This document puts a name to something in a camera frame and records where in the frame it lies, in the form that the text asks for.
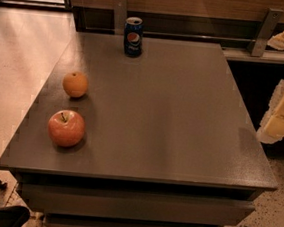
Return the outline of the blue pepsi can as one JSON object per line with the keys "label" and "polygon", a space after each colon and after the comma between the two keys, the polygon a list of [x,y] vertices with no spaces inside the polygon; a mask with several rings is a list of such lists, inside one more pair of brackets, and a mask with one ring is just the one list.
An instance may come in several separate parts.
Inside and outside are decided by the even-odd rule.
{"label": "blue pepsi can", "polygon": [[143,20],[129,17],[124,26],[124,52],[127,56],[138,57],[142,54]]}

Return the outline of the orange fruit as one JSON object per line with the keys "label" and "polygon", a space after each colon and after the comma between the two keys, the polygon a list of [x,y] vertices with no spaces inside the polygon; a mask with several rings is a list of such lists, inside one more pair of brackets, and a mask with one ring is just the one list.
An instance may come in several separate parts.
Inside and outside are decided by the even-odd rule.
{"label": "orange fruit", "polygon": [[89,82],[80,71],[70,72],[63,78],[62,87],[71,98],[82,97],[86,94]]}

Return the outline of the red apple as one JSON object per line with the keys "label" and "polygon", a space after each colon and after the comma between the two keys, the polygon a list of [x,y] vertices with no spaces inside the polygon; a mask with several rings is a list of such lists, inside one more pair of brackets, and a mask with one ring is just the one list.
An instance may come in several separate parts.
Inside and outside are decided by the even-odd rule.
{"label": "red apple", "polygon": [[48,136],[60,147],[71,147],[82,140],[85,121],[76,111],[62,110],[52,115],[48,121]]}

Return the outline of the upper grey drawer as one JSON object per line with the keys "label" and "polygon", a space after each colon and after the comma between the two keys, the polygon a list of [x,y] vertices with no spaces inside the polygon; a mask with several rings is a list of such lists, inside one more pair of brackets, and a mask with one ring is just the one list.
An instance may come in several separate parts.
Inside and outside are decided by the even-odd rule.
{"label": "upper grey drawer", "polygon": [[242,200],[24,183],[19,192],[31,209],[43,213],[168,223],[237,225],[255,208]]}

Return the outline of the right metal bracket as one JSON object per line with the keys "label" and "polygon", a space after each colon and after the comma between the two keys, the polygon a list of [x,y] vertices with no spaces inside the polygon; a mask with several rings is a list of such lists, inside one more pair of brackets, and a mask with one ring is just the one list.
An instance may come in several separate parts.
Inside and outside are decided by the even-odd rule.
{"label": "right metal bracket", "polygon": [[247,50],[252,57],[261,57],[266,50],[267,41],[272,36],[277,23],[283,15],[282,9],[269,8],[262,20],[255,38],[248,44]]}

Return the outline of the metal bracket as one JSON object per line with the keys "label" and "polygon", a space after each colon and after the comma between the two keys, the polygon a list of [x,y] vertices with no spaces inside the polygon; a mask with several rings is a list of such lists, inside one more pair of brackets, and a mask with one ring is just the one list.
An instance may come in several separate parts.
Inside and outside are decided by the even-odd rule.
{"label": "metal bracket", "polygon": [[269,8],[262,20],[255,38],[248,44],[247,50],[252,57],[261,57],[266,50],[267,41],[272,36],[277,23],[283,15],[282,9]]}
{"label": "metal bracket", "polygon": [[114,17],[114,32],[116,35],[124,34],[124,24],[127,19],[127,3],[128,0],[114,0],[113,2],[113,17]]}

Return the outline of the left metal bracket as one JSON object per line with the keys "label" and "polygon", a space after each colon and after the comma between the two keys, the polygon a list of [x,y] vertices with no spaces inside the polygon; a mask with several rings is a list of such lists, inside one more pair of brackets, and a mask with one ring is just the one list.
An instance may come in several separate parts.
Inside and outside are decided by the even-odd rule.
{"label": "left metal bracket", "polygon": [[124,34],[124,24],[127,19],[127,3],[128,0],[114,0],[113,2],[113,17],[114,17],[114,32],[116,35]]}

